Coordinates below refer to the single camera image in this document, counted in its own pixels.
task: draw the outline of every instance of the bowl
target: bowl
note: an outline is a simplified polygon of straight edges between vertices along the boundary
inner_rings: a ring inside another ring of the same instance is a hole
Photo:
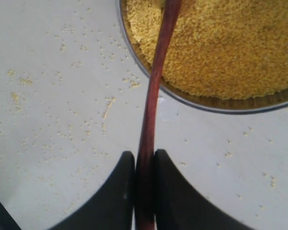
[[[144,74],[149,77],[152,67],[145,60],[140,51],[139,44],[133,37],[130,24],[127,20],[126,5],[127,0],[117,0],[118,20],[120,23],[122,36],[136,64],[144,72]],[[171,86],[163,78],[161,79],[160,89],[185,105],[200,110],[221,114],[257,114],[288,107],[288,89],[276,92],[272,95],[249,98],[246,100],[222,100],[215,97],[192,96]]]

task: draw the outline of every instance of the bowl rim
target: bowl rim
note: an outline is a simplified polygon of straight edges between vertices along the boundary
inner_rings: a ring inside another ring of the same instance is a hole
[[[132,47],[132,43],[127,35],[127,30],[125,27],[124,19],[123,19],[123,13],[122,13],[122,5],[121,3],[123,1],[127,0],[116,0],[116,10],[117,10],[117,17],[120,25],[120,32],[122,35],[123,40],[126,43],[128,51],[131,53],[133,60],[135,61],[135,64],[140,68],[140,70],[149,78],[150,74],[147,70],[147,68],[144,66],[142,61],[138,58],[138,55],[136,54],[134,48]],[[253,109],[222,109],[222,108],[215,108],[210,107],[206,105],[202,105],[196,102],[192,102],[190,100],[187,100],[176,93],[172,92],[170,89],[168,89],[166,86],[164,86],[163,83],[159,86],[160,90],[167,94],[168,96],[172,97],[176,101],[183,103],[184,105],[187,105],[192,108],[196,108],[202,111],[211,112],[211,113],[217,113],[217,114],[226,114],[226,115],[253,115],[253,114],[260,114],[265,112],[271,112],[279,109],[283,109],[288,107],[288,101],[276,103],[274,105],[269,106],[263,106],[259,108],[253,108]]]

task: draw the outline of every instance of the white table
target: white table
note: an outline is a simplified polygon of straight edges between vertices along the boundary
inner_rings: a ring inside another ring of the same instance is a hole
[[[58,223],[137,152],[147,84],[115,0],[0,0],[0,201],[21,228]],[[160,95],[156,148],[228,214],[288,230],[288,109],[219,115]]]

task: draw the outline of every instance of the reddish-brown stem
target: reddish-brown stem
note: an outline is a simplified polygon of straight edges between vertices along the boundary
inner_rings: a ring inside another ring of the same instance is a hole
[[[137,230],[154,230],[153,156],[156,106],[168,46],[179,16],[182,0],[166,0],[155,58],[150,75],[139,153],[136,164],[135,224]]]

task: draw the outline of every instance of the grain pile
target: grain pile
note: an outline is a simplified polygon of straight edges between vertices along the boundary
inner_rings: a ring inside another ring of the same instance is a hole
[[[160,10],[127,0],[127,18],[152,63]],[[183,0],[164,78],[196,96],[261,97],[288,88],[288,0]]]

